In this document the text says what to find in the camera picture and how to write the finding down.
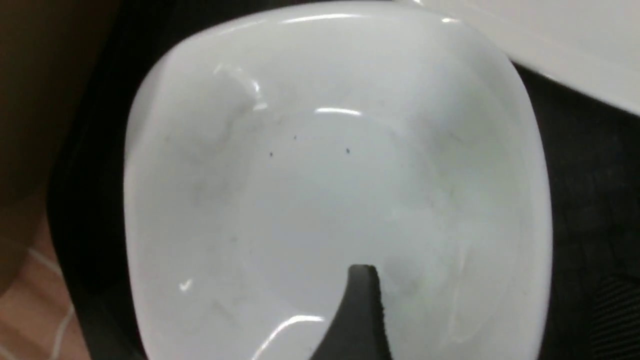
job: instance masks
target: black tray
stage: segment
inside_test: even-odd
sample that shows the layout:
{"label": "black tray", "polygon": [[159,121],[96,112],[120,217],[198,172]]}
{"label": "black tray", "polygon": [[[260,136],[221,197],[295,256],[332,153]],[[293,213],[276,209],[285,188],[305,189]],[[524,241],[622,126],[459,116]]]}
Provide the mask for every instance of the black tray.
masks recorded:
{"label": "black tray", "polygon": [[[197,31],[295,3],[131,0],[84,95],[49,187],[51,233],[94,360],[142,359],[122,213],[126,120],[144,75]],[[518,68],[547,157],[554,211],[553,288],[541,359],[589,359],[594,287],[640,276],[640,119]]]}

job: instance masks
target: tiled floor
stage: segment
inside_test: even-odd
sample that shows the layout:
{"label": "tiled floor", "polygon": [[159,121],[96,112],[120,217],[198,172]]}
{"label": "tiled floor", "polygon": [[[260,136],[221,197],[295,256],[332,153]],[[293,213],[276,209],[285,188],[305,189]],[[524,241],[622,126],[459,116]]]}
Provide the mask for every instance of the tiled floor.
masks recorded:
{"label": "tiled floor", "polygon": [[42,218],[13,284],[0,297],[0,360],[89,360]]}

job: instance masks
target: white surface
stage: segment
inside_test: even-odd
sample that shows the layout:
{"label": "white surface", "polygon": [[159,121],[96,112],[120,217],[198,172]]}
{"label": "white surface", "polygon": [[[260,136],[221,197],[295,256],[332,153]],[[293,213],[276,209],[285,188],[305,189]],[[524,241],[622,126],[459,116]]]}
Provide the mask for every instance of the white surface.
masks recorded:
{"label": "white surface", "polygon": [[640,115],[638,0],[396,0],[451,14],[509,57]]}
{"label": "white surface", "polygon": [[353,263],[394,360],[533,360],[547,173],[525,89],[460,23],[394,3],[259,13],[151,71],[126,143],[151,360],[308,359]]}

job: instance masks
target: brown wall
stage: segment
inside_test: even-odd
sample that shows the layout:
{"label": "brown wall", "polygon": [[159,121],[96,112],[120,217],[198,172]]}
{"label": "brown wall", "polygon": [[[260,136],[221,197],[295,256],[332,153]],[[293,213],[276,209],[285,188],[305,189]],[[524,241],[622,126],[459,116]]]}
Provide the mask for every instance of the brown wall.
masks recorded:
{"label": "brown wall", "polygon": [[0,0],[0,293],[120,0]]}

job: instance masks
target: white ceramic bowl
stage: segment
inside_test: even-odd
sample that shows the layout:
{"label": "white ceramic bowl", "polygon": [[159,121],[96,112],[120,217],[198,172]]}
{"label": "white ceramic bowl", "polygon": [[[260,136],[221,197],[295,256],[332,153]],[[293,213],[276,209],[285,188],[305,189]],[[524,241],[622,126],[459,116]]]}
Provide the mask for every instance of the white ceramic bowl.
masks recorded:
{"label": "white ceramic bowl", "polygon": [[551,269],[531,104],[474,30],[386,2],[258,13],[165,55],[129,119],[151,360],[308,359],[353,263],[394,360],[533,360]]}

